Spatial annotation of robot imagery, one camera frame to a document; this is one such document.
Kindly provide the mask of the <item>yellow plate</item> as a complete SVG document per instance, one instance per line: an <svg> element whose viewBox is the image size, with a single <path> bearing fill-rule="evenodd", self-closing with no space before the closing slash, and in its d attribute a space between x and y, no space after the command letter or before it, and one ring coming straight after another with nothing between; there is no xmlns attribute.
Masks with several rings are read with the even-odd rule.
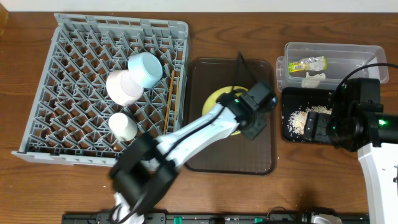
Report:
<svg viewBox="0 0 398 224"><path fill-rule="evenodd" d="M232 86L226 86L223 88L220 88L216 91L214 91L205 101L203 107L202 107L202 111L201 111L201 115L206 115L211 109L212 107L214 107L214 105L216 105L216 100L223 94L223 93L229 93L232 89ZM242 86L235 86L234 88L235 91L235 95L236 96L240 96L243 93L247 92L248 89Z"/></svg>

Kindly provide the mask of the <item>orange green snack wrapper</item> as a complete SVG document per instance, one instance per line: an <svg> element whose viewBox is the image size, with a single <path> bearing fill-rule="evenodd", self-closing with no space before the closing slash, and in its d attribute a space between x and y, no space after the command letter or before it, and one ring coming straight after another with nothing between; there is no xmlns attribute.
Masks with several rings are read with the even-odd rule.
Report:
<svg viewBox="0 0 398 224"><path fill-rule="evenodd" d="M301 71L322 71L328 67L327 59L324 56L321 57L310 57L303 58L296 62L290 62L288 64L289 73L301 72Z"/></svg>

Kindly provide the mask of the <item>wooden chopstick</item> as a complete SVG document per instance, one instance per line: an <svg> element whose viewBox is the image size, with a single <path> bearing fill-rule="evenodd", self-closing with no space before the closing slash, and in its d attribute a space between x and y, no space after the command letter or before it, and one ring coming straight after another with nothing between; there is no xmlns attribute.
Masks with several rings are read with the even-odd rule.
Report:
<svg viewBox="0 0 398 224"><path fill-rule="evenodd" d="M177 122L177 115L178 115L178 113L177 113L177 105L178 105L179 84L180 84L180 77L178 77L178 80L177 80L177 88L176 88L176 94L175 94L174 122L173 122L174 131L176 131L176 122Z"/></svg>
<svg viewBox="0 0 398 224"><path fill-rule="evenodd" d="M169 112L170 112L170 105L171 105L172 93L173 93L173 88L174 88L174 78L175 78L175 71L173 70L172 76L170 79L170 88L169 88L169 94L168 94L168 100L167 100L167 110L166 110L163 134L166 134L167 128L168 128L168 123L169 123Z"/></svg>

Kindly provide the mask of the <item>light blue bowl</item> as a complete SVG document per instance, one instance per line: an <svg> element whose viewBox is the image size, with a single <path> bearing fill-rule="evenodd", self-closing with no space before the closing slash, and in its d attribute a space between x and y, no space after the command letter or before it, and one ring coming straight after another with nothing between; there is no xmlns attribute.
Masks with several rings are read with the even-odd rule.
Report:
<svg viewBox="0 0 398 224"><path fill-rule="evenodd" d="M127 68L129 79L143 88L153 88L163 75L159 59L148 52L129 57Z"/></svg>

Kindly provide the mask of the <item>white pink cup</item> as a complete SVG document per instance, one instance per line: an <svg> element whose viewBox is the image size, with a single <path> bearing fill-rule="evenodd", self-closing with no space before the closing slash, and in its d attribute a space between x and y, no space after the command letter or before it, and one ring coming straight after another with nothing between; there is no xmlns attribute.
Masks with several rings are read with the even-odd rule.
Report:
<svg viewBox="0 0 398 224"><path fill-rule="evenodd" d="M138 126L124 113L113 114L108 121L109 128L120 141L130 141L136 137Z"/></svg>

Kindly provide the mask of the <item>white pink bowl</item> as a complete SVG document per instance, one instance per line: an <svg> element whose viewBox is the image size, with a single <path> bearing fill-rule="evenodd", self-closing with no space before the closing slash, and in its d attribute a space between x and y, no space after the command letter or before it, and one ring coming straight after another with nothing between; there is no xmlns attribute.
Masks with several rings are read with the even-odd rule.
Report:
<svg viewBox="0 0 398 224"><path fill-rule="evenodd" d="M106 80L106 91L121 106L131 106L144 93L143 87L131 80L128 70L110 72Z"/></svg>

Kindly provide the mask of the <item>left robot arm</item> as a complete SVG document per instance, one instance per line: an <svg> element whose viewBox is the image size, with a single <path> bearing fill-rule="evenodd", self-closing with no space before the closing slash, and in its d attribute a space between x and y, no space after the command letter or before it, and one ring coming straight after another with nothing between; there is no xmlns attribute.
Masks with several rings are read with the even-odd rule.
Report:
<svg viewBox="0 0 398 224"><path fill-rule="evenodd" d="M276 103L271 93L223 93L207 114L178 131L156 138L142 134L109 173L116 201L109 222L142 223L143 215L165 196L184 163L235 131L253 140L265 128L264 115Z"/></svg>

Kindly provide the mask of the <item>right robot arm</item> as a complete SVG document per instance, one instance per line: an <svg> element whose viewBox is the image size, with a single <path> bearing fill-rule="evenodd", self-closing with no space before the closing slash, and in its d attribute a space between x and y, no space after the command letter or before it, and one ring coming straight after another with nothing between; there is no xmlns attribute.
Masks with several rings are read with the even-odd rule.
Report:
<svg viewBox="0 0 398 224"><path fill-rule="evenodd" d="M339 86L331 114L309 112L303 137L356 152L371 223L397 223L397 116L384 113L380 82L353 78Z"/></svg>

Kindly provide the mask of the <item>spilled rice food waste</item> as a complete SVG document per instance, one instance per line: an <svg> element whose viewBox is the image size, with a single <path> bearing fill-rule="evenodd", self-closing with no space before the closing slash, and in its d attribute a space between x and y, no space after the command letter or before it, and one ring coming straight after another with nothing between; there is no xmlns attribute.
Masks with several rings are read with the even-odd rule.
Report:
<svg viewBox="0 0 398 224"><path fill-rule="evenodd" d="M288 117L287 123L287 128L291 135L304 134L304 126L309 112L331 114L332 109L328 109L326 106L312 106L311 108L306 108L304 111L297 110L292 112Z"/></svg>

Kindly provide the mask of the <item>black waste tray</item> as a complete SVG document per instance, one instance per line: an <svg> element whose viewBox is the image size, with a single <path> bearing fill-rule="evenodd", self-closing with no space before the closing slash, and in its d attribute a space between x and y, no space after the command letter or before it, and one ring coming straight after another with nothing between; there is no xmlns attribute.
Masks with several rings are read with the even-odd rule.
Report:
<svg viewBox="0 0 398 224"><path fill-rule="evenodd" d="M331 144L326 145L357 151L361 143L359 136L363 130L362 122L354 116L354 108L358 102L357 91L348 86L342 87L337 92L288 87L282 91L282 136L286 141L305 142L303 135L289 133L287 128L289 115L312 106L326 106L332 109L326 131Z"/></svg>

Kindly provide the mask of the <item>dark brown serving tray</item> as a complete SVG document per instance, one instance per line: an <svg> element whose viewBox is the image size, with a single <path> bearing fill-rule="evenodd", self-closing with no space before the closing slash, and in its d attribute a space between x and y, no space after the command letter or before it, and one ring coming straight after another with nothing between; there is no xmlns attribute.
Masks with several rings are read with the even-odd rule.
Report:
<svg viewBox="0 0 398 224"><path fill-rule="evenodd" d="M183 125L202 116L206 99L216 90L234 82L236 60L197 58L190 64L184 104ZM254 140L236 134L219 140L185 163L196 172L270 174L277 164L275 111L266 114L267 126Z"/></svg>

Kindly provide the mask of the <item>crumpled white tissue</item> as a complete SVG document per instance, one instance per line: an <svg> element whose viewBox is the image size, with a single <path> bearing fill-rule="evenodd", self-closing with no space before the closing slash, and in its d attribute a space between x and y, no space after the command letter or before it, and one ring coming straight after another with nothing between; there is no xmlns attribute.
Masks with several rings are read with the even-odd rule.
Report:
<svg viewBox="0 0 398 224"><path fill-rule="evenodd" d="M325 79L326 75L324 73L311 76L307 72L305 78L301 82L301 86L302 88L317 88L320 82Z"/></svg>

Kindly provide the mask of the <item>clear plastic bin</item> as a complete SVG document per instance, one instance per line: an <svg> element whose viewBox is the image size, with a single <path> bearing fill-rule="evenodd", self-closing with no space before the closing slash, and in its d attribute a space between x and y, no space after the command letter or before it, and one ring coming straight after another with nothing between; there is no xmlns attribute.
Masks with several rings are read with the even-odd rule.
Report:
<svg viewBox="0 0 398 224"><path fill-rule="evenodd" d="M326 70L294 73L288 71L290 62L321 56L327 59ZM277 89L282 91L287 87L302 88L301 82L308 72L311 76L324 73L326 79L322 80L317 88L334 90L353 70L368 64L385 62L384 49L376 45L290 42L285 45L284 55L278 57L276 62Z"/></svg>

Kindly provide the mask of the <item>grey plastic dish rack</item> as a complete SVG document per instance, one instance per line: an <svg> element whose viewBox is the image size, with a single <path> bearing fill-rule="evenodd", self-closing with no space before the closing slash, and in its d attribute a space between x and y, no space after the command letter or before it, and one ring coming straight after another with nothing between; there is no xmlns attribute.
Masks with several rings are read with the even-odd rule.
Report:
<svg viewBox="0 0 398 224"><path fill-rule="evenodd" d="M172 71L175 71L167 132L183 123L189 31L182 21L57 13L44 70L21 146L15 155L28 162L112 166L127 148L108 120L122 112L138 132L164 132ZM162 64L163 77L131 106L116 104L106 91L110 72L127 68L129 57L149 52Z"/></svg>

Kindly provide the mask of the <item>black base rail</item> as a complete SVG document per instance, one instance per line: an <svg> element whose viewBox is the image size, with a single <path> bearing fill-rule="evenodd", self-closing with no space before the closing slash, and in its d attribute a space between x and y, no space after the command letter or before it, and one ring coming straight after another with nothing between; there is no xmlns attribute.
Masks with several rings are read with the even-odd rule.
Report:
<svg viewBox="0 0 398 224"><path fill-rule="evenodd" d="M275 207L267 214L194 214L157 212L144 215L144 223L150 224L203 224L203 223L369 223L365 213L337 213L332 208L312 207L304 211Z"/></svg>

